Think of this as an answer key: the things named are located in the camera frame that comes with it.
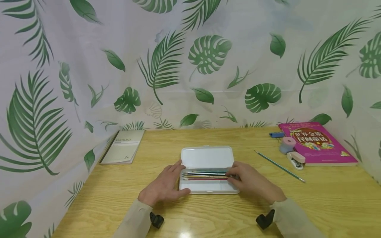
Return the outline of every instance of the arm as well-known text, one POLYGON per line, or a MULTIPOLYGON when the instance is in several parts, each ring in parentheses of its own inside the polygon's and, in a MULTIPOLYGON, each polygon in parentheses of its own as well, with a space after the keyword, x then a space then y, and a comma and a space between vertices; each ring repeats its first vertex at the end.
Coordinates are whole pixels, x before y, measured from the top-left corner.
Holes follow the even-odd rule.
POLYGON ((181 160, 165 167, 159 176, 140 192, 112 238, 145 238, 151 227, 149 214, 157 202, 175 201, 191 193, 188 188, 180 191, 174 189, 183 169, 185 166, 181 165, 181 160))
POLYGON ((238 175, 239 180, 229 178, 228 181, 240 191, 262 197, 271 204, 270 207, 275 210, 273 222, 285 238, 324 237, 301 207, 250 165, 236 161, 226 175, 238 175))

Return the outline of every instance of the wooden desk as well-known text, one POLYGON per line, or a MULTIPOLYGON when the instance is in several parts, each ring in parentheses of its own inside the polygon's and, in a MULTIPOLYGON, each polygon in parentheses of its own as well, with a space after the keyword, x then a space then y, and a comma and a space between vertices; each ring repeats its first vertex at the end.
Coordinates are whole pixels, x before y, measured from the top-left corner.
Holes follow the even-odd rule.
MULTIPOLYGON (((246 162, 283 188, 329 237, 381 237, 381 188, 360 167, 306 167, 292 170, 269 137, 276 127, 147 131, 131 165, 97 165, 58 226, 53 238, 108 238, 139 192, 184 147, 229 145, 246 162), (253 152, 262 152, 306 180, 306 184, 253 152)), ((264 201, 241 195, 191 195, 154 209, 165 218, 149 238, 281 237, 275 225, 262 231, 255 219, 268 211, 264 201)))

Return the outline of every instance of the pink book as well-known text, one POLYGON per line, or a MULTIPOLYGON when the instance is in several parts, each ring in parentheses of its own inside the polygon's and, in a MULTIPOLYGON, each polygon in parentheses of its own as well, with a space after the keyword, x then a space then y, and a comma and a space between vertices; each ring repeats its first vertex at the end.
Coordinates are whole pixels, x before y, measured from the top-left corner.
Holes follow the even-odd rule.
POLYGON ((296 140, 294 150, 306 158, 306 165, 350 166, 357 160, 319 123, 284 123, 279 128, 296 140))

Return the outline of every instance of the leaf-patterned curtain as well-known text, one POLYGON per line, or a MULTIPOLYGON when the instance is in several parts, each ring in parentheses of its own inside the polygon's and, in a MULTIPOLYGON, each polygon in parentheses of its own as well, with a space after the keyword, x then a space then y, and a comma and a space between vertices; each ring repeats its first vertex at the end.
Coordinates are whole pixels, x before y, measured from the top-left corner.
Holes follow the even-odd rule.
POLYGON ((51 237, 119 129, 318 121, 381 180, 376 0, 0 9, 0 237, 51 237))

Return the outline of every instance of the hand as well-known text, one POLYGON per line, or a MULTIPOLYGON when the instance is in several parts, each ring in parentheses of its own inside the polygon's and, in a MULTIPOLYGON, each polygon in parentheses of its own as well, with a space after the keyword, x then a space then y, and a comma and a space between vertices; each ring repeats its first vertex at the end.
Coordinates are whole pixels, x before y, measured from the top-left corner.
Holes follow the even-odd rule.
POLYGON ((260 196, 269 204, 286 200, 286 196, 280 187, 270 182, 248 164, 235 161, 232 168, 226 173, 226 176, 230 175, 239 176, 239 180, 228 178, 228 181, 250 196, 260 196))
POLYGON ((174 165, 165 167, 163 172, 140 192, 138 200, 153 208, 159 201, 176 201, 180 197, 188 195, 191 192, 190 189, 185 188, 178 191, 174 188, 183 169, 185 166, 181 165, 181 160, 174 165))

